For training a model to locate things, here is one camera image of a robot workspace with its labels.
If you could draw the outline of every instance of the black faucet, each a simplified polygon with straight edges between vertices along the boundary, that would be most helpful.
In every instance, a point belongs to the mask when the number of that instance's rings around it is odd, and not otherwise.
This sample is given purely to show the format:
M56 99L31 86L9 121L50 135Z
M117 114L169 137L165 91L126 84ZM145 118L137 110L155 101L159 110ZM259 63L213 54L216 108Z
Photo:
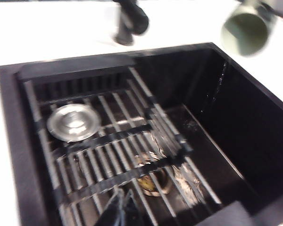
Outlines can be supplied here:
M113 0L121 5L118 33L115 41L121 45L133 44L133 36L143 34L149 25L144 11L136 5L136 0Z

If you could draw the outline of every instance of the countertop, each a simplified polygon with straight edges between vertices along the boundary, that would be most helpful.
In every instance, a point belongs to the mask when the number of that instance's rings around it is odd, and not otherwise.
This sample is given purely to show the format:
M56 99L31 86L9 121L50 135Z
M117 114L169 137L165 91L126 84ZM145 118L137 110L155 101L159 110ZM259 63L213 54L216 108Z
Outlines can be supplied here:
M0 65L202 42L224 50L220 29L238 4L234 0L141 0L150 26L134 38L133 46L126 47L112 40L119 13L114 2L0 2ZM282 18L259 53L243 57L224 51L283 101ZM1 100L0 225L19 225Z

